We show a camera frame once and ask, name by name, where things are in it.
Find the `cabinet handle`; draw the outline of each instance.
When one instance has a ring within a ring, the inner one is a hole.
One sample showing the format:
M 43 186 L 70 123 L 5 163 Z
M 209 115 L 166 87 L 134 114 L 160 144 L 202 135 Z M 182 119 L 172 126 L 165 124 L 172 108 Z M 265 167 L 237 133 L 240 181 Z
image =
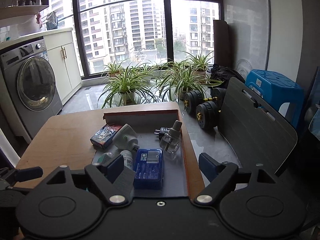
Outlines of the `cabinet handle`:
M 66 47 L 64 47 L 63 50 L 64 50 L 64 55 L 66 55 L 66 58 L 67 58 Z
M 63 48 L 62 48 L 61 52 L 62 52 L 62 57 L 63 57 L 63 59 L 66 59 L 66 57 L 64 56 Z

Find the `dumbbell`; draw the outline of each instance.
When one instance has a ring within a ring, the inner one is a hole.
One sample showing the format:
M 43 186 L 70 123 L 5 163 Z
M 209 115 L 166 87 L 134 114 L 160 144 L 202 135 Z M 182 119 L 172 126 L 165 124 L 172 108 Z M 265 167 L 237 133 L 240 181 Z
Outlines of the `dumbbell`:
M 203 98 L 202 93 L 199 90 L 193 90 L 191 92 L 185 93 L 184 95 L 184 109 L 190 115 L 196 113 L 196 107 L 199 104 L 208 101 L 216 101 L 218 98 Z
M 204 129 L 213 129 L 218 125 L 220 111 L 224 97 L 226 95 L 226 89 L 215 88 L 213 89 L 212 96 L 216 96 L 219 100 L 215 102 L 204 102 L 196 107 L 196 118 L 198 125 Z

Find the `washing machine door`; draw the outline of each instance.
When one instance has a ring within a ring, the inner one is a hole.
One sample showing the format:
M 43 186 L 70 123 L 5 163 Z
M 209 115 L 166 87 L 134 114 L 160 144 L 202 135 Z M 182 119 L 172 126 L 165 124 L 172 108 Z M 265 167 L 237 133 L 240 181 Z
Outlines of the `washing machine door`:
M 56 90 L 56 81 L 49 62 L 40 56 L 27 59 L 18 73 L 17 90 L 21 102 L 28 109 L 46 109 Z

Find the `blue plastic stool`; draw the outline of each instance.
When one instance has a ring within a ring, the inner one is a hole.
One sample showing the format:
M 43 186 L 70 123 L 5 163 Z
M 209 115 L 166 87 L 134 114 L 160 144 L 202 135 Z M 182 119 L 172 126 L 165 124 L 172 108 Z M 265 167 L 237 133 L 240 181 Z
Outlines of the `blue plastic stool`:
M 247 75 L 245 85 L 259 91 L 263 99 L 276 111 L 279 111 L 283 103 L 294 103 L 295 109 L 290 123 L 297 128 L 304 100 L 303 89 L 297 83 L 278 72 L 253 69 Z

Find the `barcode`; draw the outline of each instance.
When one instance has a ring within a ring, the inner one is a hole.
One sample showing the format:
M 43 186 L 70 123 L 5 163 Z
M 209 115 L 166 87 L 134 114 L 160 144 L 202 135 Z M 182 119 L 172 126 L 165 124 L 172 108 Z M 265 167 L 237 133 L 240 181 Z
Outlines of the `barcode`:
M 159 152 L 148 151 L 147 163 L 159 163 Z

